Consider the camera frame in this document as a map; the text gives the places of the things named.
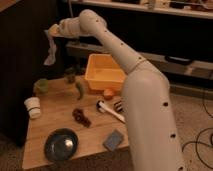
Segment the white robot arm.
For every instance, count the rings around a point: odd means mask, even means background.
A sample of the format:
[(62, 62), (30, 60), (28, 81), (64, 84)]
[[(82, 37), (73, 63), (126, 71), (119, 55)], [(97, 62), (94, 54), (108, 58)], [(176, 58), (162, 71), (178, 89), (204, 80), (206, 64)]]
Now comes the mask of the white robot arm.
[(126, 73), (121, 96), (134, 171), (187, 171), (166, 76), (90, 9), (50, 26), (48, 32), (53, 37), (95, 37)]

